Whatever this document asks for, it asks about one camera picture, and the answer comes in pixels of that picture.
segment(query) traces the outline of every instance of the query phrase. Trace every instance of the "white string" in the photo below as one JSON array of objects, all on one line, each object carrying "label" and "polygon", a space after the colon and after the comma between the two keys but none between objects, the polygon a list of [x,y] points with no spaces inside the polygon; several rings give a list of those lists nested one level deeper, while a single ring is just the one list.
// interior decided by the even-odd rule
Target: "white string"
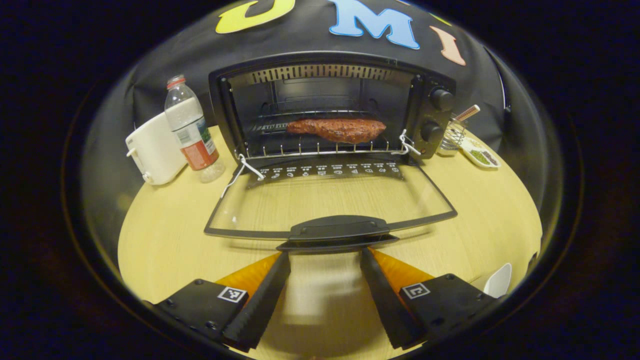
[{"label": "white string", "polygon": [[236,176],[234,177],[234,180],[232,182],[230,182],[225,189],[222,191],[222,195],[220,195],[220,198],[222,199],[225,194],[227,193],[227,189],[233,185],[236,180],[238,179],[238,176],[240,176],[240,174],[242,174],[242,171],[244,170],[244,168],[248,168],[249,170],[251,170],[252,172],[254,172],[256,175],[258,175],[258,178],[260,180],[264,179],[264,175],[262,175],[258,170],[256,170],[253,166],[249,165],[249,163],[246,162],[246,159],[244,158],[244,155],[240,154],[240,156],[238,156],[238,159],[240,159],[240,162],[242,163],[242,167],[240,168],[240,170],[236,173]]},{"label": "white string", "polygon": [[393,155],[404,155],[404,154],[406,154],[406,153],[407,153],[407,152],[409,152],[409,151],[413,151],[413,152],[415,152],[416,154],[420,155],[420,151],[418,151],[416,148],[414,148],[414,147],[413,147],[413,146],[411,146],[408,142],[406,142],[406,141],[405,141],[405,140],[409,140],[409,141],[411,141],[410,139],[408,139],[408,138],[406,137],[406,135],[405,135],[405,134],[406,134],[406,129],[404,129],[404,130],[403,130],[403,132],[402,132],[402,134],[400,134],[400,141],[402,141],[402,148],[403,148],[403,150],[402,150],[402,151],[394,151],[394,152],[392,152],[391,154],[393,154]]}]

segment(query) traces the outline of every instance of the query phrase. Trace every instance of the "bottle label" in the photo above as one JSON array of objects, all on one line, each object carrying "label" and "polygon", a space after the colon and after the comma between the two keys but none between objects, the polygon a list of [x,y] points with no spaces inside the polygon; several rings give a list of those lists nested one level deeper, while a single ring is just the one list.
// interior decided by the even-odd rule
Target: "bottle label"
[{"label": "bottle label", "polygon": [[173,133],[180,144],[180,151],[193,170],[208,167],[217,160],[217,156],[214,155],[216,146],[213,144],[204,117],[178,130],[173,130]]}]

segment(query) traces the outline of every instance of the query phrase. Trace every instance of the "metal utensil holder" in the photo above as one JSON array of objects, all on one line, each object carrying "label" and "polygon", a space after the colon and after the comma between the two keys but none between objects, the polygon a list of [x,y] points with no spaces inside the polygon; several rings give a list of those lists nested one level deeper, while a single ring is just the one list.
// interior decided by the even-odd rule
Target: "metal utensil holder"
[{"label": "metal utensil holder", "polygon": [[449,121],[437,153],[442,156],[454,156],[465,138],[466,128],[466,120],[456,121],[452,119]]}]

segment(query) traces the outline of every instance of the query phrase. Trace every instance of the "small plate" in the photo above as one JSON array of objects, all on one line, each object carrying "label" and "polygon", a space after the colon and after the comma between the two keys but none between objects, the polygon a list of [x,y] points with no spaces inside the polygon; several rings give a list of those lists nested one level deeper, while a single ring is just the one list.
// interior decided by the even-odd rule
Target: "small plate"
[{"label": "small plate", "polygon": [[502,166],[500,160],[496,158],[491,150],[487,149],[480,142],[474,139],[464,138],[460,144],[460,148],[471,162],[476,164],[478,167],[499,168]]}]

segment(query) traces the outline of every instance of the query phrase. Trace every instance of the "wooden table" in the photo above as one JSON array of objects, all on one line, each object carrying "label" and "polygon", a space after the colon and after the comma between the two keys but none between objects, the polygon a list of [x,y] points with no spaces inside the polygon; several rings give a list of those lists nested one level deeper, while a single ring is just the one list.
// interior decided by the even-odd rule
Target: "wooden table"
[{"label": "wooden table", "polygon": [[[216,281],[274,254],[281,243],[204,234],[236,167],[218,128],[211,134],[227,166],[219,179],[201,184],[186,167],[164,186],[145,183],[127,212],[118,261],[124,282],[140,299],[156,304],[193,279]],[[540,249],[542,227],[531,196],[500,160],[497,171],[477,168],[463,154],[426,160],[422,168],[458,216],[394,232],[401,240],[379,250],[431,275],[454,273],[468,282],[511,263],[513,289]],[[388,359],[406,352],[388,342],[357,252],[292,254],[290,260],[287,285],[250,357]]]}]

